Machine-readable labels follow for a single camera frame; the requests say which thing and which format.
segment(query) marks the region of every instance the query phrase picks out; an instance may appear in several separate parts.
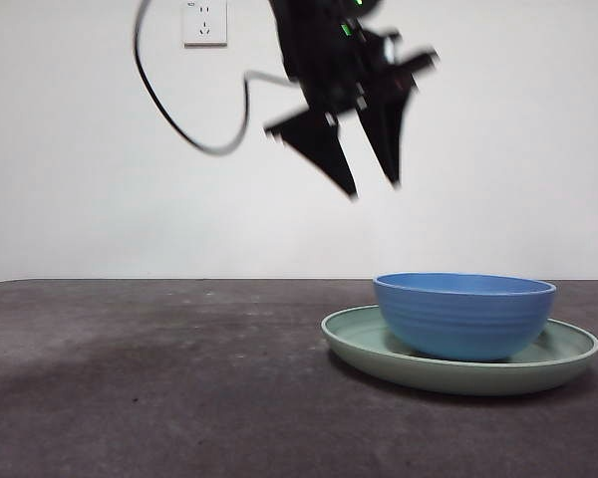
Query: robotic arm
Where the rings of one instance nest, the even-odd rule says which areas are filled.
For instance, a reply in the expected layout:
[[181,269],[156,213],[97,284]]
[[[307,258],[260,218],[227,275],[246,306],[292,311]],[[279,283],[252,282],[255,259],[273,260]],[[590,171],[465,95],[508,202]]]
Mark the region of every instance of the robotic arm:
[[[416,87],[414,74],[431,67],[436,53],[422,52],[395,64],[390,52],[400,35],[380,36],[359,22],[381,0],[269,1],[286,74],[301,87],[308,108],[267,126],[266,132],[294,147],[352,197],[357,189],[339,143],[337,117],[355,110],[384,173],[398,184],[403,111]],[[149,3],[141,2],[134,43],[136,65],[151,98],[170,125],[194,147],[215,155],[232,152],[243,140],[247,126],[249,77],[244,77],[244,121],[236,139],[224,147],[192,139],[163,107],[142,66],[139,37]],[[278,83],[270,76],[257,77]]]

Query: ceramic bowl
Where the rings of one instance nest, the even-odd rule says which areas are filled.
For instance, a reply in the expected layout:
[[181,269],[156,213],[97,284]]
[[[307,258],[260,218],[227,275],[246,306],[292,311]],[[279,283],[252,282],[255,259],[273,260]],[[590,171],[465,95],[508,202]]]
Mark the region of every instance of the ceramic bowl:
[[496,360],[521,351],[545,327],[555,286],[515,277],[400,273],[377,277],[375,294],[390,331],[445,359]]

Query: table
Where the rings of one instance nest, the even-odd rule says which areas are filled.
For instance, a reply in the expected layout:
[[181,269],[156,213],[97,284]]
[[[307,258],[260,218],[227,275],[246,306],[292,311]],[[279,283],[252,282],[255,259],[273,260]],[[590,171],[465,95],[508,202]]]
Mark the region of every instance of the table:
[[[598,281],[552,316],[598,337]],[[598,477],[598,355],[569,384],[460,397],[366,376],[329,313],[370,281],[0,284],[0,478]]]

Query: wall socket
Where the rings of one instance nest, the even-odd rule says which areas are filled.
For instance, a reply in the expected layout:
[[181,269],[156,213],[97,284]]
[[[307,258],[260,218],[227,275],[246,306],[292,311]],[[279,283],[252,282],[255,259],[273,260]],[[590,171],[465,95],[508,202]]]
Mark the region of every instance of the wall socket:
[[185,47],[228,45],[228,0],[190,0],[181,7]]

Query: green plate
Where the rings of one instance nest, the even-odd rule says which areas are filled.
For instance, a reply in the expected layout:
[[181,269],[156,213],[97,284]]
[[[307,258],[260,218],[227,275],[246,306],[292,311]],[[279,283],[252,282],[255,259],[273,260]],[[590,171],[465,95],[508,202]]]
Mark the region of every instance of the green plate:
[[523,351],[493,362],[451,361],[417,353],[390,333],[378,306],[332,314],[321,329],[334,353],[365,373],[461,395],[515,395],[553,388],[584,371],[598,352],[594,336],[552,319]]

